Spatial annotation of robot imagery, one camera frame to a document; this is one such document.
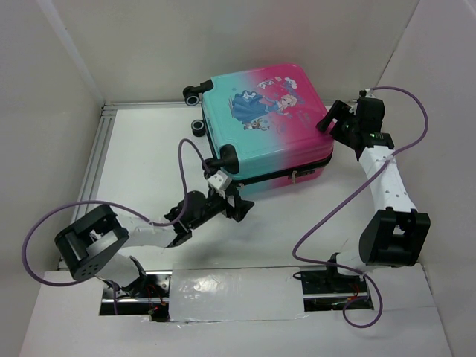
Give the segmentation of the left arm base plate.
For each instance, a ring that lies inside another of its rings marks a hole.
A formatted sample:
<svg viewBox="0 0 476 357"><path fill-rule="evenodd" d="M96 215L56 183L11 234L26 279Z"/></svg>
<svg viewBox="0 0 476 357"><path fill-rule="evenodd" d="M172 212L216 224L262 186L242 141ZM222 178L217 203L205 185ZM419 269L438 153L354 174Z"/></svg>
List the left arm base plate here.
<svg viewBox="0 0 476 357"><path fill-rule="evenodd" d="M118 303L166 303L170 296L172 271L147 271L144 287L132 294L124 289L116 291Z"/></svg>

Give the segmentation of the pink hard-shell suitcase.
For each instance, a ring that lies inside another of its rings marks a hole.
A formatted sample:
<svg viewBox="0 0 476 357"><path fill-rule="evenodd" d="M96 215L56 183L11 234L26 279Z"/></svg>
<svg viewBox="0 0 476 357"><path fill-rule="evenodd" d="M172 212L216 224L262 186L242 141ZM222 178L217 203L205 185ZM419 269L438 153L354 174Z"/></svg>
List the pink hard-shell suitcase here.
<svg viewBox="0 0 476 357"><path fill-rule="evenodd" d="M331 161L334 140L316 129L327 110L296 64L286 63L211 77L182 92L188 106L200 105L192 125L206 136L206 167L234 184L272 188L319 176Z"/></svg>

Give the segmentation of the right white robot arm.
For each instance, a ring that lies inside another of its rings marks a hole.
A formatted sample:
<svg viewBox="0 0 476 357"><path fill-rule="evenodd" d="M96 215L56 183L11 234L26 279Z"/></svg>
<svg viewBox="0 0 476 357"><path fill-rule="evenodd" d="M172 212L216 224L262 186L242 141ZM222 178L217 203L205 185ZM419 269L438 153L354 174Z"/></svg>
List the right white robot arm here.
<svg viewBox="0 0 476 357"><path fill-rule="evenodd" d="M383 101L367 94L353 106L335 101L317 125L320 132L328 132L355 152L371 181L375 208L357 247L330 259L337 266L326 271L324 282L334 292L348 286L350 276L375 268L413 266L431 226L429 215L417 210L402 182L393 139L382 131L384 116Z"/></svg>

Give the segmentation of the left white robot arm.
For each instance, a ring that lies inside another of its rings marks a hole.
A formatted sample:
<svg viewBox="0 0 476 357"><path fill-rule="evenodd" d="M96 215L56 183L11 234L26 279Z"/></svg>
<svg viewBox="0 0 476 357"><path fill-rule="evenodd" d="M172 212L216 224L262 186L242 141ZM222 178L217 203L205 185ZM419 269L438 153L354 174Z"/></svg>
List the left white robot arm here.
<svg viewBox="0 0 476 357"><path fill-rule="evenodd" d="M98 206L59 232L54 242L76 282L97 277L126 295L137 297L144 293L150 279L136 258L125 257L119 250L139 229L122 226L113 206L112 203ZM194 229L220 213L241 222L253 206L252 201L241 198L233 185L223 192L211 187L207 195L190 191L164 216L166 226L173 229L164 247L175 248L185 243Z"/></svg>

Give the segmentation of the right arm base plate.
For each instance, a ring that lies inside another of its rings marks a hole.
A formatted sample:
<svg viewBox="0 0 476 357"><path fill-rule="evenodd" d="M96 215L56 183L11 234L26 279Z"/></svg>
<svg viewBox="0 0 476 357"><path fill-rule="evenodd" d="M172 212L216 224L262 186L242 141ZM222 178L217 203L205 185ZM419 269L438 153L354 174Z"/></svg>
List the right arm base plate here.
<svg viewBox="0 0 476 357"><path fill-rule="evenodd" d="M325 270L304 270L293 274L306 297L356 297L368 293L367 284L355 276L331 274Z"/></svg>

